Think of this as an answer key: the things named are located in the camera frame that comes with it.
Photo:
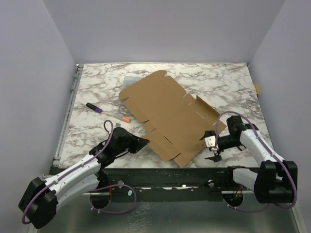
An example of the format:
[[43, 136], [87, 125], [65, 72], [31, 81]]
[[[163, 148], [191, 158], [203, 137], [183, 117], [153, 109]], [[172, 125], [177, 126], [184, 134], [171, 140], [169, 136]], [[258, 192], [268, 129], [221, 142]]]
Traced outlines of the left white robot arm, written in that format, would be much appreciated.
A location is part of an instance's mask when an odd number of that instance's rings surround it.
[[54, 218], [66, 201], [84, 192], [105, 190], [107, 179], [102, 170], [116, 158], [137, 153], [149, 142], [116, 127], [106, 140], [93, 147], [76, 164], [45, 180], [36, 177], [30, 181], [18, 204], [22, 223], [40, 229]]

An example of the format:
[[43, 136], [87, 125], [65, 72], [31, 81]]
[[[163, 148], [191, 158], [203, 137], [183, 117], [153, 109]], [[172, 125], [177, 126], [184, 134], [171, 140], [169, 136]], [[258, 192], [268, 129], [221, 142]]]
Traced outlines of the brown cardboard box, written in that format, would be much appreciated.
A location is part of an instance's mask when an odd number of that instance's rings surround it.
[[150, 148], [163, 161], [186, 166], [204, 148], [205, 131], [226, 125], [219, 113], [200, 97], [193, 97], [167, 71], [158, 70], [119, 93], [119, 99], [142, 123]]

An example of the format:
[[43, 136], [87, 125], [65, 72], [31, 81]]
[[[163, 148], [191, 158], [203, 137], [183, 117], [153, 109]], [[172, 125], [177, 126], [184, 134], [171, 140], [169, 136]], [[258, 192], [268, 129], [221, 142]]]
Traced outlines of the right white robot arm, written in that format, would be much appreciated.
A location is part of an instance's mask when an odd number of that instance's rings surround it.
[[210, 158], [218, 162], [221, 153], [230, 148], [246, 148], [256, 160], [259, 169], [252, 171], [244, 166], [228, 169], [223, 178], [224, 186], [234, 190], [239, 185], [252, 190], [259, 203], [275, 204], [291, 208], [297, 202], [298, 167], [295, 162], [287, 161], [262, 138], [255, 124], [245, 116], [233, 112], [227, 127], [229, 134], [219, 136], [219, 131], [205, 131], [205, 147], [214, 155]]

